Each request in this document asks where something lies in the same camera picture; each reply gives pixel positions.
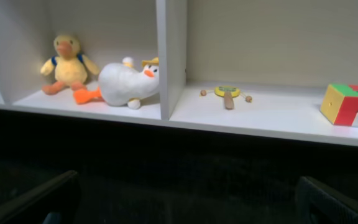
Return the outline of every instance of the stuffed duck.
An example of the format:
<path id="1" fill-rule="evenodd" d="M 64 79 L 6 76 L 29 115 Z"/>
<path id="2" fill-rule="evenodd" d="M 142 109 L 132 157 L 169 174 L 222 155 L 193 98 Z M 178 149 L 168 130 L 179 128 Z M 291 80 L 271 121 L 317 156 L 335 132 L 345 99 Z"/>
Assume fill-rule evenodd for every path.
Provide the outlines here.
<path id="1" fill-rule="evenodd" d="M 85 67 L 93 74 L 99 74 L 98 66 L 87 56 L 80 54 L 80 42 L 69 35 L 59 35 L 53 42 L 58 54 L 49 59 L 41 68 L 42 75 L 49 75 L 55 69 L 56 82 L 45 85 L 42 90 L 47 95 L 58 93 L 65 86 L 72 90 L 86 89 L 84 82 L 87 77 Z"/>
<path id="2" fill-rule="evenodd" d="M 133 69 L 133 59 L 124 58 L 122 63 L 106 65 L 99 76 L 99 88 L 95 91 L 77 90 L 74 99 L 78 104 L 102 97 L 111 106 L 128 105 L 140 108 L 140 100 L 158 93 L 160 83 L 159 60 L 142 61 L 143 71 Z"/>

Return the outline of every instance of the white plush duck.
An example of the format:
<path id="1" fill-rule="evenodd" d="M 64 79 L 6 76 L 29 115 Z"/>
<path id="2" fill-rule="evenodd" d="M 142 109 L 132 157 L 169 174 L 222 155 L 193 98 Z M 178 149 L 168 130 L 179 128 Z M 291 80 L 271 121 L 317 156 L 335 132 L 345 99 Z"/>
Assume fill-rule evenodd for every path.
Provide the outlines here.
<path id="1" fill-rule="evenodd" d="M 139 109 L 140 100 L 159 91 L 159 60 L 144 60 L 143 71 L 133 69 L 133 59 L 124 58 L 122 63 L 106 65 L 99 75 L 99 88 L 95 91 L 77 90 L 74 99 L 78 104 L 102 97 L 111 106 L 127 104 L 130 109 Z"/>

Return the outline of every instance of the duck beak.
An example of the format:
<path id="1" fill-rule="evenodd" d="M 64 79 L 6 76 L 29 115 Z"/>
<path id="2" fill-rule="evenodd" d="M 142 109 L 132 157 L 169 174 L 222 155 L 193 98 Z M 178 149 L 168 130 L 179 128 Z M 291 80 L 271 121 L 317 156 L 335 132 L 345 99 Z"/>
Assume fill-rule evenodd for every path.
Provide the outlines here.
<path id="1" fill-rule="evenodd" d="M 73 47 L 67 41 L 62 41 L 59 43 L 59 46 L 57 46 L 57 51 L 61 56 L 67 57 L 73 52 Z"/>
<path id="2" fill-rule="evenodd" d="M 154 78 L 154 73 L 153 73 L 152 71 L 150 71 L 150 70 L 145 70 L 144 73 L 145 73 L 148 77 Z"/>

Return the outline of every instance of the rubik's cube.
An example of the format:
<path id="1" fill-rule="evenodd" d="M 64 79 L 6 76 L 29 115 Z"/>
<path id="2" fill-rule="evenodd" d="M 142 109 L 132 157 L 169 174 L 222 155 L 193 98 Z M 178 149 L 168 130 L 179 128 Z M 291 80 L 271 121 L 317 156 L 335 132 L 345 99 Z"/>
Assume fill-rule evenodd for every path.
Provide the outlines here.
<path id="1" fill-rule="evenodd" d="M 332 124 L 358 127 L 358 85 L 330 84 L 320 110 Z"/>

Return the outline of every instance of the toy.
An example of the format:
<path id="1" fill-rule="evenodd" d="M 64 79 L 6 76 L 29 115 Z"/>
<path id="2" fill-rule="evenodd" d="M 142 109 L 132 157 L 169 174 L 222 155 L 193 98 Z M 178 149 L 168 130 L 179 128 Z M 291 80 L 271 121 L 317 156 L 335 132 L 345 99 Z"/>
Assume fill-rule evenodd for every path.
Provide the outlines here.
<path id="1" fill-rule="evenodd" d="M 77 39 L 69 35 L 59 35 L 53 41 L 58 56 L 49 59 L 41 68 L 42 75 L 49 75 L 55 68 L 56 82 L 45 85 L 42 90 L 47 95 L 58 93 L 65 86 L 72 90 L 86 89 L 87 77 L 85 67 L 93 74 L 99 74 L 98 66 L 87 56 L 80 53 L 81 47 Z"/>
<path id="2" fill-rule="evenodd" d="M 158 93 L 160 82 L 159 60 L 144 60 L 143 71 L 133 69 L 133 59 L 106 65 L 99 76 L 99 88 L 95 91 L 77 90 L 74 99 L 78 104 L 102 97 L 111 106 L 127 104 L 130 109 L 140 108 L 140 100 Z"/>
<path id="3" fill-rule="evenodd" d="M 234 109 L 234 101 L 233 98 L 241 95 L 246 99 L 246 102 L 251 103 L 252 97 L 251 96 L 245 96 L 240 89 L 234 86 L 217 86 L 214 89 L 214 92 L 216 95 L 223 97 L 224 107 L 227 110 L 233 110 Z M 207 90 L 202 90 L 200 92 L 201 96 L 206 96 L 208 94 Z"/>
<path id="4" fill-rule="evenodd" d="M 358 85 L 328 85 L 320 111 L 332 124 L 358 127 Z"/>

